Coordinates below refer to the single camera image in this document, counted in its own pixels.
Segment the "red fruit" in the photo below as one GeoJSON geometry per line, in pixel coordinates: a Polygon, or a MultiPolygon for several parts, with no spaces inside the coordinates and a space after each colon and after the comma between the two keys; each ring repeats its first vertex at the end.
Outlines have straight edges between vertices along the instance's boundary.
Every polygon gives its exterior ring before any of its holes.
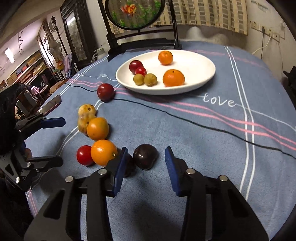
{"type": "Polygon", "coordinates": [[[134,60],[129,65],[129,69],[133,74],[136,73],[136,69],[139,67],[144,67],[144,65],[139,60],[134,60]]]}
{"type": "Polygon", "coordinates": [[[97,89],[98,97],[101,101],[107,102],[114,98],[115,90],[111,84],[101,84],[97,89]]]}
{"type": "Polygon", "coordinates": [[[82,146],[78,149],[76,153],[77,161],[84,166],[89,166],[94,163],[91,158],[91,146],[82,146]]]}
{"type": "Polygon", "coordinates": [[[136,74],[141,74],[141,75],[143,75],[145,77],[145,75],[147,74],[147,71],[146,71],[146,69],[144,67],[139,67],[139,68],[136,69],[135,73],[136,74]]]}

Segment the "beige checkered curtain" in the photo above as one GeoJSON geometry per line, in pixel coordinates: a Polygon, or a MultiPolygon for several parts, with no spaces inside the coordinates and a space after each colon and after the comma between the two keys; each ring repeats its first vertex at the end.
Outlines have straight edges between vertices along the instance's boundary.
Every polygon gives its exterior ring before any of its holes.
{"type": "MultiPolygon", "coordinates": [[[[246,0],[173,0],[178,25],[202,25],[224,28],[248,35],[246,0]]],[[[109,21],[115,34],[126,32],[109,21]]],[[[153,25],[172,25],[168,1],[153,25]]]]}

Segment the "plate rim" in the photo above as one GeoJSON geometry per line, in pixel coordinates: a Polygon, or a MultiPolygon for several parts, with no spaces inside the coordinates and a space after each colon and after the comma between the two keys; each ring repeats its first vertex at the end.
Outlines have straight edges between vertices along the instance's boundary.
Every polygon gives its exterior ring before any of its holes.
{"type": "MultiPolygon", "coordinates": [[[[214,77],[214,75],[216,74],[216,65],[215,65],[215,64],[213,63],[213,61],[212,61],[211,59],[209,59],[208,57],[206,57],[206,56],[204,56],[204,55],[202,55],[202,54],[200,54],[200,53],[196,53],[196,52],[189,51],[189,50],[169,49],[169,50],[167,50],[167,51],[172,51],[172,50],[173,50],[173,51],[177,51],[177,52],[179,52],[179,51],[190,52],[190,53],[194,53],[194,54],[197,54],[197,55],[200,55],[200,56],[202,56],[202,57],[207,58],[207,59],[213,64],[213,66],[214,66],[214,74],[213,74],[211,77],[209,77],[207,80],[205,80],[205,82],[211,80],[211,79],[214,77]]],[[[126,63],[129,62],[129,61],[131,61],[131,59],[133,59],[133,58],[137,58],[137,57],[140,57],[140,56],[145,55],[145,54],[148,54],[148,53],[152,53],[152,52],[161,52],[161,51],[166,51],[166,50],[152,50],[152,51],[150,51],[150,52],[142,53],[142,54],[140,54],[140,55],[137,55],[137,56],[132,57],[132,58],[130,58],[129,60],[125,61],[122,65],[119,66],[119,68],[117,69],[117,71],[116,71],[116,73],[115,73],[115,78],[116,78],[116,80],[117,80],[120,84],[122,84],[124,87],[126,87],[126,88],[128,88],[128,89],[129,89],[129,87],[130,87],[130,88],[135,88],[135,89],[137,89],[137,90],[138,90],[138,89],[139,89],[139,90],[142,90],[141,88],[136,88],[136,87],[133,87],[133,86],[128,85],[128,84],[126,84],[126,83],[123,84],[123,82],[120,81],[119,78],[117,77],[118,71],[119,71],[119,69],[120,69],[124,64],[126,64],[126,63]]],[[[147,91],[175,90],[175,89],[179,89],[179,88],[185,88],[185,86],[194,86],[194,85],[198,85],[198,84],[200,84],[200,83],[191,84],[191,85],[172,86],[172,87],[166,87],[166,88],[164,88],[164,89],[153,89],[153,88],[151,88],[151,90],[150,90],[150,89],[143,89],[143,90],[147,90],[147,91]]]]}

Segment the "goldfish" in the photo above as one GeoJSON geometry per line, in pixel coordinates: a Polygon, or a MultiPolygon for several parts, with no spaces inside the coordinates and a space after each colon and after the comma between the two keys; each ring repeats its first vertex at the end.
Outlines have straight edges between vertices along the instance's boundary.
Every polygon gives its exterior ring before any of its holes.
{"type": "Polygon", "coordinates": [[[136,12],[137,7],[135,6],[135,4],[131,4],[131,5],[126,4],[120,9],[122,12],[128,14],[129,16],[133,16],[133,14],[136,12]]]}

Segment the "ceiling light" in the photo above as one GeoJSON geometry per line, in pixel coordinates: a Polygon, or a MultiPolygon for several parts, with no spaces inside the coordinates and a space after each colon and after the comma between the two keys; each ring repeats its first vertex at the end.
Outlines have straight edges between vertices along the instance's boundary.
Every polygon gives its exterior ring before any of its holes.
{"type": "Polygon", "coordinates": [[[15,60],[13,58],[13,53],[11,52],[10,48],[7,48],[5,50],[5,54],[9,58],[10,62],[13,64],[15,60]]]}
{"type": "Polygon", "coordinates": [[[75,16],[67,22],[67,26],[69,26],[74,20],[75,20],[75,16]]]}

